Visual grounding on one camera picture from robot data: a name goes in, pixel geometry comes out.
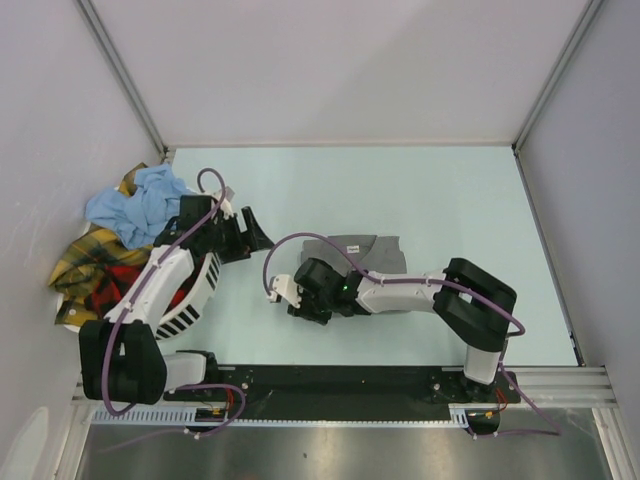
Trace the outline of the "grey long sleeve shirt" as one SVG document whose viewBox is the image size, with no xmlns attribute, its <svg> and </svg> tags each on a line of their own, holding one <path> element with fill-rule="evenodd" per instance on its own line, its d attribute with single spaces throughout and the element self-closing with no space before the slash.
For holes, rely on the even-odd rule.
<svg viewBox="0 0 640 480">
<path fill-rule="evenodd" d="M 400 248 L 398 236 L 334 235 L 329 236 L 329 239 L 364 270 L 388 274 L 407 273 L 406 258 Z M 353 270 L 347 259 L 322 240 L 303 242 L 299 264 L 309 258 L 324 261 L 341 276 L 346 276 Z"/>
</svg>

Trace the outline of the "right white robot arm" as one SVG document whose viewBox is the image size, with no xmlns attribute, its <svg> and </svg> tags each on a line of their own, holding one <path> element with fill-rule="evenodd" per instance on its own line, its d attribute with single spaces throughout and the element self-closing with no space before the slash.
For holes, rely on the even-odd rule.
<svg viewBox="0 0 640 480">
<path fill-rule="evenodd" d="M 325 325 L 333 315 L 366 316 L 424 312 L 441 318 L 466 344 L 463 393 L 484 401 L 497 389 L 496 374 L 506 346 L 516 291 L 463 258 L 419 277 L 353 269 L 342 275 L 327 262 L 309 258 L 294 275 L 271 283 L 275 301 L 288 303 L 293 317 Z"/>
</svg>

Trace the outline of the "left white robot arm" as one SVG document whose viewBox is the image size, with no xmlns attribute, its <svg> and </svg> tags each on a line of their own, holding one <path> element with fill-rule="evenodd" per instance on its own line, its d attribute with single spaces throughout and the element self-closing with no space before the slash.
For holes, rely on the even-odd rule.
<svg viewBox="0 0 640 480">
<path fill-rule="evenodd" d="M 125 409 L 153 405 L 175 390 L 189 390 L 202 400 L 219 392 L 221 376 L 213 353 L 181 350 L 165 355 L 158 339 L 198 320 L 195 310 L 175 323 L 163 319 L 193 274 L 204 275 L 205 286 L 216 288 L 220 265 L 248 259 L 274 245 L 250 208 L 225 213 L 221 204 L 209 195 L 182 196 L 177 215 L 156 238 L 146 265 L 124 297 L 103 320 L 80 328 L 87 398 L 102 401 L 114 412 L 118 403 Z"/>
</svg>

